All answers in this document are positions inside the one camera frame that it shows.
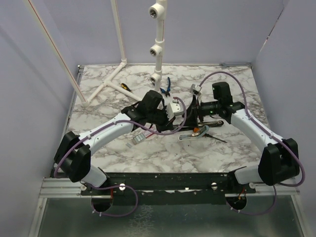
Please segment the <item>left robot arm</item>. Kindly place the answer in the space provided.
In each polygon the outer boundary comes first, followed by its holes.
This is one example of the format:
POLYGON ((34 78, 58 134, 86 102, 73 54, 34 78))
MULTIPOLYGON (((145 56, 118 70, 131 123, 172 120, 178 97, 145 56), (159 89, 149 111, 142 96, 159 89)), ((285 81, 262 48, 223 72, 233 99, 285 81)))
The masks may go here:
POLYGON ((109 189, 108 177, 91 164, 91 156, 118 137, 138 128, 145 129, 147 123, 156 126, 154 133, 158 135, 174 134, 176 130, 167 115, 166 106, 159 109, 159 104, 164 104, 162 95, 150 90, 141 101, 123 108, 103 125, 80 135, 72 131, 66 133, 54 157, 57 164, 54 176, 57 176, 58 170, 62 170, 73 183, 81 181, 90 184, 97 194, 105 194, 109 189))

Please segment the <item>black stapler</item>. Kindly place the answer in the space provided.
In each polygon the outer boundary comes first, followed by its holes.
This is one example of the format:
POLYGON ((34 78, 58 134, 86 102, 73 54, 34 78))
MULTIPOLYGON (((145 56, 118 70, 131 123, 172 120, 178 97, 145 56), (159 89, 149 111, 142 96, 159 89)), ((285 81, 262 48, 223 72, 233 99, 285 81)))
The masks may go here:
POLYGON ((188 123, 188 124, 185 124, 179 131, 194 130, 195 128, 202 128, 205 125, 207 125, 209 128, 221 127, 224 125, 224 122, 222 120, 217 120, 217 121, 209 121, 209 122, 202 122, 202 123, 188 123))

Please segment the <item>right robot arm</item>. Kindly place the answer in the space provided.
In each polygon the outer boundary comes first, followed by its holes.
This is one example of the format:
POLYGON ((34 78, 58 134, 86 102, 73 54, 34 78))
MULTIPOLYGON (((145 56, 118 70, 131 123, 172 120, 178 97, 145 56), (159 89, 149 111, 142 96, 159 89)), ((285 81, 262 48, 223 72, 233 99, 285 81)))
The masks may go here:
POLYGON ((242 102, 234 102, 228 83, 214 83, 212 89, 214 101, 204 103, 200 100, 201 87, 191 85, 193 98, 187 108, 186 125, 196 126, 204 117, 218 115, 244 133, 262 153, 258 165, 233 171, 234 177, 227 180, 230 192, 238 193, 248 183, 272 186, 299 175, 300 166, 294 159, 298 156, 298 145, 292 138, 283 139, 274 134, 242 102))

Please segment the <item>red white staple box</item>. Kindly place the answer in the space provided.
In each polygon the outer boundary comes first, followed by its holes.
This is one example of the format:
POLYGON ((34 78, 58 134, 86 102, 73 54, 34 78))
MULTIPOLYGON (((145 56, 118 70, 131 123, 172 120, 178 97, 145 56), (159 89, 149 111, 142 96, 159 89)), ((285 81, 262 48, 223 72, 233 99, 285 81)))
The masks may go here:
POLYGON ((132 139, 132 142, 134 145, 140 144, 143 141, 145 141, 147 138, 151 137, 152 135, 155 135, 155 133, 145 130, 139 133, 138 135, 134 136, 132 139))

